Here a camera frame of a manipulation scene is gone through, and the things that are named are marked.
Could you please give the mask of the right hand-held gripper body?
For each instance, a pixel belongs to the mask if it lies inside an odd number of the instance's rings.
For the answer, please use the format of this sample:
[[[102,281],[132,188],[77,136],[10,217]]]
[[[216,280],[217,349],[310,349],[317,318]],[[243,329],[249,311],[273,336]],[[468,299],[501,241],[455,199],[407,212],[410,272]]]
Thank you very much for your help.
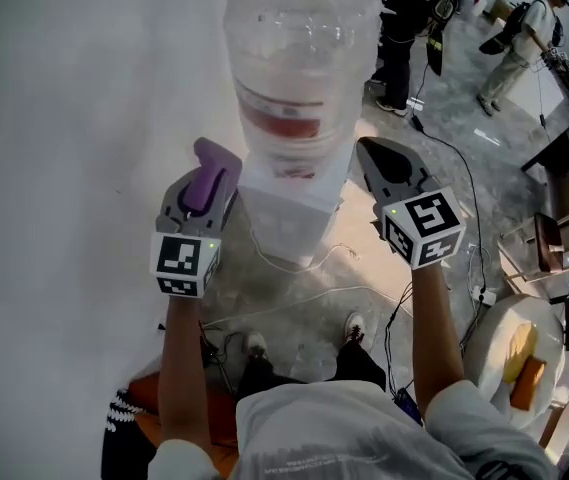
[[[381,224],[385,240],[412,270],[455,255],[466,231],[450,187],[383,207]]]

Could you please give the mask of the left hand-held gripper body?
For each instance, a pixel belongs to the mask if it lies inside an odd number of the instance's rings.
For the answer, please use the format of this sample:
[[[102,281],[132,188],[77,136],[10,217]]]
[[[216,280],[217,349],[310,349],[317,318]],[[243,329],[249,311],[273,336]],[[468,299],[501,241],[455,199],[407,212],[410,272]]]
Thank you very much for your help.
[[[221,256],[219,218],[158,216],[151,237],[150,273],[160,291],[172,297],[202,298]]]

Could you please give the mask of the purple and grey cloth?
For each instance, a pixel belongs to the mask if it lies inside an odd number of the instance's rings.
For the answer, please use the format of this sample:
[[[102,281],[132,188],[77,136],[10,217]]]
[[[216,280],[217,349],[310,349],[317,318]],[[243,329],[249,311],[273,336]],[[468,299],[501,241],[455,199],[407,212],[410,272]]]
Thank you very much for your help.
[[[215,180],[221,168],[241,159],[225,147],[204,137],[195,141],[194,153],[200,162],[193,183],[198,193],[198,210],[195,215],[202,216],[210,211]]]

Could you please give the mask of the white water dispenser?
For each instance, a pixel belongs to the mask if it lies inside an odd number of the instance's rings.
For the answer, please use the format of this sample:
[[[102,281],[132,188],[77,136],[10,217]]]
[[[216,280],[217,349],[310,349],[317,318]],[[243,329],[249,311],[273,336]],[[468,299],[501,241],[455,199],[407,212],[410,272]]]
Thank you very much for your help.
[[[303,268],[311,264],[341,203],[353,150],[352,142],[340,145],[312,179],[278,178],[255,155],[247,156],[238,189],[263,254]]]

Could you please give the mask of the person's left forearm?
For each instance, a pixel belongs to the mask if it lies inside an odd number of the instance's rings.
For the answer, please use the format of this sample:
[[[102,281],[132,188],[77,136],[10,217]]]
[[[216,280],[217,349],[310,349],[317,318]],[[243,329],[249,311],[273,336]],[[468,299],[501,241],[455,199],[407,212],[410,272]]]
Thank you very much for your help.
[[[169,299],[158,381],[158,409],[165,441],[183,440],[210,452],[198,307],[196,299]]]

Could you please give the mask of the clear water bottle red label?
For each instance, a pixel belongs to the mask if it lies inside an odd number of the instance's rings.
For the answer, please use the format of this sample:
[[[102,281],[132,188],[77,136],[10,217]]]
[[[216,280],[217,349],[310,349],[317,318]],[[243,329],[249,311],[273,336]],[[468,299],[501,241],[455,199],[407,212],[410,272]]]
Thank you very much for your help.
[[[244,137],[276,176],[313,178],[353,138],[380,14],[380,0],[227,0]]]

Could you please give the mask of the person's left shoe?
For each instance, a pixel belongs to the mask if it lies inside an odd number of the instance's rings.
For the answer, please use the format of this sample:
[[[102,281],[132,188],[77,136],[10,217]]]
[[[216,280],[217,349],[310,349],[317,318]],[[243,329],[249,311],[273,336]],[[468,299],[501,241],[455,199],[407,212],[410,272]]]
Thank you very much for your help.
[[[267,345],[264,337],[256,331],[251,331],[244,336],[244,355],[249,359],[265,359],[267,357]]]

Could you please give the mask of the person's shoe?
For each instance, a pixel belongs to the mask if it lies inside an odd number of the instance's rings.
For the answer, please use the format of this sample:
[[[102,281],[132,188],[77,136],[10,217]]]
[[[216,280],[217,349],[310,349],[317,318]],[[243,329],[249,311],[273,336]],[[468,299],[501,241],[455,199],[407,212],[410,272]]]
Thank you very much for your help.
[[[344,324],[344,345],[362,346],[366,334],[366,324],[363,316],[358,312],[352,312]]]
[[[249,359],[265,359],[267,357],[267,345],[264,337],[256,331],[251,331],[244,336],[244,355]]]

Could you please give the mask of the wooden chair brown seat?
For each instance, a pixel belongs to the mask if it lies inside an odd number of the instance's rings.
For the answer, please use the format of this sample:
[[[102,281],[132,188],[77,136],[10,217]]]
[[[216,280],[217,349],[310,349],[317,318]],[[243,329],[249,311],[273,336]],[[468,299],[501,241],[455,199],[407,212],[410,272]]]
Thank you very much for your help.
[[[497,245],[504,281],[519,293],[539,294],[553,279],[569,277],[569,216],[536,212],[502,232]]]

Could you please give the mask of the black and yellow bag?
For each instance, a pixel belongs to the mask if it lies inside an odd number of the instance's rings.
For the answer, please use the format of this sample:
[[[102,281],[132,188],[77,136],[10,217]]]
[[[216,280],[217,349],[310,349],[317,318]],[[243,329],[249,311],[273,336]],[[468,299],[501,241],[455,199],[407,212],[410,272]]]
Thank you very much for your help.
[[[442,74],[444,31],[458,6],[458,0],[426,0],[428,11],[427,60],[436,76]]]

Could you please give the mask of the yellow cushion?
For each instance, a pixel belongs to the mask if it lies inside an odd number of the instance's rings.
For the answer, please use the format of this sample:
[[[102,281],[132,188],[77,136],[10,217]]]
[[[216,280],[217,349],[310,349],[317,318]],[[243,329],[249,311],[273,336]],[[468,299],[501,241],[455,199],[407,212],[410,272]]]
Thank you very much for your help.
[[[517,380],[527,359],[534,354],[538,339],[538,330],[531,322],[522,323],[515,329],[505,355],[503,382],[510,384]]]

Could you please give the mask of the blue-screen phone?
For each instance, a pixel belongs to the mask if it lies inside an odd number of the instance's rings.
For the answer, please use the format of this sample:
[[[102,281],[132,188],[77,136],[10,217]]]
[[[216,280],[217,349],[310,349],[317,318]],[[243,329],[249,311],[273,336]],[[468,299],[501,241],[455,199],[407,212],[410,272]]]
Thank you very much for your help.
[[[422,417],[415,400],[411,397],[406,388],[400,388],[394,396],[394,403],[405,414],[407,414],[419,426],[422,426]]]

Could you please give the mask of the orange cushion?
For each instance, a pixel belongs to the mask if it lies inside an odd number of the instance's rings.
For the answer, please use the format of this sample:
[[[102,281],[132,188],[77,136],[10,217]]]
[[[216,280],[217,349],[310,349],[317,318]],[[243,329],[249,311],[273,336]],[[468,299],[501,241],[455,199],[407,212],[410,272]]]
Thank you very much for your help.
[[[530,356],[526,359],[510,394],[510,405],[521,411],[529,411],[541,378],[545,372],[546,362]]]

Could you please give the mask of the navy white-patterned fabric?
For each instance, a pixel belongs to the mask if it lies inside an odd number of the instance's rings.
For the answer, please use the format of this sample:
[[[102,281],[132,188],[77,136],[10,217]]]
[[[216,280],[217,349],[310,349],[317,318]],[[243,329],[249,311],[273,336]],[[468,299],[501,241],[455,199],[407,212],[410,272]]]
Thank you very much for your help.
[[[130,401],[126,389],[110,401],[102,446],[101,480],[147,480],[148,465],[156,448],[140,429],[135,417],[145,411]]]

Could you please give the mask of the person's white shirt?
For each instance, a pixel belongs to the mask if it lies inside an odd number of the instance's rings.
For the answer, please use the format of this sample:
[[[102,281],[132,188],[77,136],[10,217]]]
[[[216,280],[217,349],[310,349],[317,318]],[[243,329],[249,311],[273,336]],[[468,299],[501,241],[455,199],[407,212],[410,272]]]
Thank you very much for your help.
[[[289,384],[241,400],[228,480],[558,480],[474,384],[437,394],[423,425],[363,381]]]

